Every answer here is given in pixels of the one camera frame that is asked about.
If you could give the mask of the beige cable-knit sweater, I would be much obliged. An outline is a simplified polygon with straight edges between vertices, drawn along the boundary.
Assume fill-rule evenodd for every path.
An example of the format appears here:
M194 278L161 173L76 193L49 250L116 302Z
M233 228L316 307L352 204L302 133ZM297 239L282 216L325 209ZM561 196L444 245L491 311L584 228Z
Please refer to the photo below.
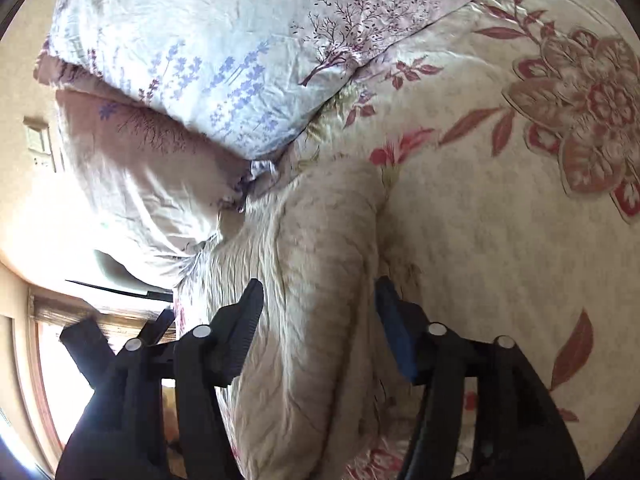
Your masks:
M247 479L390 479L420 394L399 374L374 305L378 212L370 162L314 166L224 219L175 291L180 332L252 278L265 305L242 373L218 394Z

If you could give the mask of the pink floral left pillow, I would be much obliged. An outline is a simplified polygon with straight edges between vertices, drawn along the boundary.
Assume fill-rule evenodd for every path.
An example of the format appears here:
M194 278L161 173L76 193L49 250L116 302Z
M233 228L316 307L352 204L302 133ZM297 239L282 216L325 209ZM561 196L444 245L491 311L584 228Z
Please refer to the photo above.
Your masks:
M277 173L47 52L34 77L55 91L65 166L96 249L146 284L176 287L202 248L224 238L224 210L242 208L250 185Z

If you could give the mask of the cream red floral bedsheet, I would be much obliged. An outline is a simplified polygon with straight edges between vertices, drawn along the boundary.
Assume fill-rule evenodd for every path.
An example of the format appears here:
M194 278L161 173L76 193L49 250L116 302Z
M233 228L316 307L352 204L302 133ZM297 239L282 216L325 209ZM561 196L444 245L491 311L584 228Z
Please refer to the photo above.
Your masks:
M323 107L283 188L378 170L378 276L515 339L591 479L639 474L639 39L615 0L473 0Z

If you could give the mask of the pink blue floral right pillow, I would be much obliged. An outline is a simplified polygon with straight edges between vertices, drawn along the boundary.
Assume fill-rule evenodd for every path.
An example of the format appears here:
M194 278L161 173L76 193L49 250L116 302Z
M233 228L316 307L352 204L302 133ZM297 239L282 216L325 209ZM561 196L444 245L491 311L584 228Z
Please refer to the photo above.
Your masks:
M138 102L255 159L361 67L470 1L56 0L35 76Z

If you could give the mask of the white wall switch plate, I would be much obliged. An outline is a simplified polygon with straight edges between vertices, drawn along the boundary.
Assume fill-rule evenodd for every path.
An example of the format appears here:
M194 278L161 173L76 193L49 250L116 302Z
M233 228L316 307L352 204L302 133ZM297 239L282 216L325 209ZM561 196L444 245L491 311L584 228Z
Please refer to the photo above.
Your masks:
M63 164L60 161L60 153L52 142L49 125L38 118L24 117L23 126L32 166L52 174L61 171Z

